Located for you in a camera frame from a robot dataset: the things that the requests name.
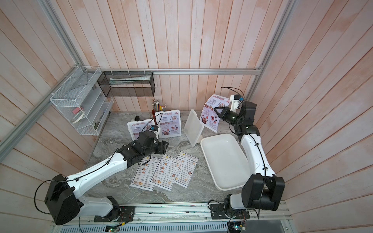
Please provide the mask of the special menu sheet top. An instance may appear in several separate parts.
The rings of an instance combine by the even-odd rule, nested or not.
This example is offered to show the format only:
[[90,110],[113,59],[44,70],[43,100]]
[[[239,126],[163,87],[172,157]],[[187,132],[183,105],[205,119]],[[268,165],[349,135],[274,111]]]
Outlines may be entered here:
[[129,122],[129,130],[133,139],[137,139],[139,134],[144,131],[149,131],[154,125],[153,120],[151,121],[133,121]]

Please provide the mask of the dim sum inn menu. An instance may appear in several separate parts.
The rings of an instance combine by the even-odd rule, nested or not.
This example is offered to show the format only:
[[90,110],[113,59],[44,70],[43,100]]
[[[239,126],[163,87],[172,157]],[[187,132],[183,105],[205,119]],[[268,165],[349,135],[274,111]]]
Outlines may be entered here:
[[199,159],[182,151],[179,152],[177,159],[181,160],[181,166],[175,178],[175,182],[187,188]]
[[159,188],[171,191],[174,182],[181,172],[182,160],[168,155],[163,155],[158,163],[150,183]]
[[151,178],[153,177],[159,162],[160,158],[150,158],[149,156],[143,158],[130,186],[153,191],[154,185],[151,183]]

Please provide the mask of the Dim Sum Inn menu front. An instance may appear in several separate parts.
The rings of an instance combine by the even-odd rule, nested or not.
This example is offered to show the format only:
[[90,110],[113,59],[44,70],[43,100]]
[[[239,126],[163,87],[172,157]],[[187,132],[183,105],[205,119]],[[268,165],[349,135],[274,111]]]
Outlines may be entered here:
[[187,188],[199,159],[182,151],[179,152],[177,159],[181,160],[181,166],[175,178],[175,182]]

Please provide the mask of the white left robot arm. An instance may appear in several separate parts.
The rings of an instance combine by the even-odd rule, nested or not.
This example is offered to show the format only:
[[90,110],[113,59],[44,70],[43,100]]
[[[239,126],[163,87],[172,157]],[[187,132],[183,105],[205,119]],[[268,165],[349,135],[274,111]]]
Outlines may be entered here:
[[121,206],[114,197],[90,198],[84,194],[118,172],[135,164],[144,165],[144,158],[150,160],[152,154],[164,154],[168,145],[167,141],[158,140],[154,132],[144,131],[137,140],[116,149],[102,162],[68,177],[59,174],[52,178],[44,202],[54,223],[64,225],[81,216],[117,220],[121,214]]

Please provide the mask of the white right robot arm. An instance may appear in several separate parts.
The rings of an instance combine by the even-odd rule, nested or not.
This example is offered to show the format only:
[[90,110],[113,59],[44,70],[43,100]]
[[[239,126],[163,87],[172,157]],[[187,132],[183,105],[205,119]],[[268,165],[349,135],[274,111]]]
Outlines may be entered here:
[[240,194],[228,195],[226,209],[276,211],[285,189],[285,181],[271,168],[254,125],[256,104],[244,101],[239,113],[229,107],[215,107],[218,117],[234,127],[233,133],[244,148],[251,173]]

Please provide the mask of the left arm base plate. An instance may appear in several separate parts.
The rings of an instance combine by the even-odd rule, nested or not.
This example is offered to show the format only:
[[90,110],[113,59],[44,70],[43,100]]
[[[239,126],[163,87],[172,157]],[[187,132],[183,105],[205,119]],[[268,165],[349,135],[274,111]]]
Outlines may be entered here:
[[94,222],[124,222],[128,223],[133,221],[135,206],[115,206],[105,216],[95,216]]

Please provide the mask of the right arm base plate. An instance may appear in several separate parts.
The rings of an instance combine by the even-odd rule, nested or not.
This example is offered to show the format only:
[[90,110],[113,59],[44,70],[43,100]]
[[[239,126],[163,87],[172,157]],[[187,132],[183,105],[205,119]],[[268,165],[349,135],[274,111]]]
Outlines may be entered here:
[[208,205],[212,219],[249,219],[250,213],[247,209],[225,209],[224,204],[210,203]]

